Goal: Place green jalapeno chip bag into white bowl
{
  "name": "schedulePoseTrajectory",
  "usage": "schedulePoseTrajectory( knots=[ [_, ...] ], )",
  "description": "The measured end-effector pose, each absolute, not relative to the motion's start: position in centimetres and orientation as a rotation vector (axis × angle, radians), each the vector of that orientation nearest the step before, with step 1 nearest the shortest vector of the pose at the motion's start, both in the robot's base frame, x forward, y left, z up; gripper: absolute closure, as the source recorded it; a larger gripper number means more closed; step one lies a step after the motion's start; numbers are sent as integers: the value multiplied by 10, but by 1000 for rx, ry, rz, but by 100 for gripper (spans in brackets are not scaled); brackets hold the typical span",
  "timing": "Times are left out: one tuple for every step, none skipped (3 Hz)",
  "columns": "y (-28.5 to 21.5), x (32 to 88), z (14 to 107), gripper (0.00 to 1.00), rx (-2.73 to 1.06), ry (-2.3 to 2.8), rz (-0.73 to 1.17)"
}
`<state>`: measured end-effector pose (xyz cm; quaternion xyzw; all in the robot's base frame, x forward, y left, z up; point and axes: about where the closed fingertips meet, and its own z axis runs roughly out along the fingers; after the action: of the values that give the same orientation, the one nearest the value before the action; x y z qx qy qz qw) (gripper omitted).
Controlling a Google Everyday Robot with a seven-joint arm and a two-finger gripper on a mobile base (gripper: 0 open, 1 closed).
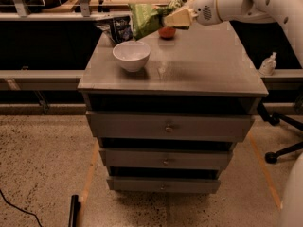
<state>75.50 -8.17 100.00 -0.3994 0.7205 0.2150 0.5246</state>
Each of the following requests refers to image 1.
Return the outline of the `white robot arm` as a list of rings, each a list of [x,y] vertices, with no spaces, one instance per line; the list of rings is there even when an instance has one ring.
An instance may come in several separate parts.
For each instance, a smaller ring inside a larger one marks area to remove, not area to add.
[[[303,64],[303,0],[190,0],[163,18],[169,27],[187,27],[194,21],[204,26],[224,21],[276,22]]]

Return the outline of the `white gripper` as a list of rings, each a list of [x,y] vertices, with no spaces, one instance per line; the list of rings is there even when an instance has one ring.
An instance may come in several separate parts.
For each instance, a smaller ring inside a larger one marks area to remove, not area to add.
[[[168,27],[188,27],[193,20],[204,26],[219,24],[222,20],[218,15],[217,0],[194,0],[192,8],[184,6],[163,19]]]

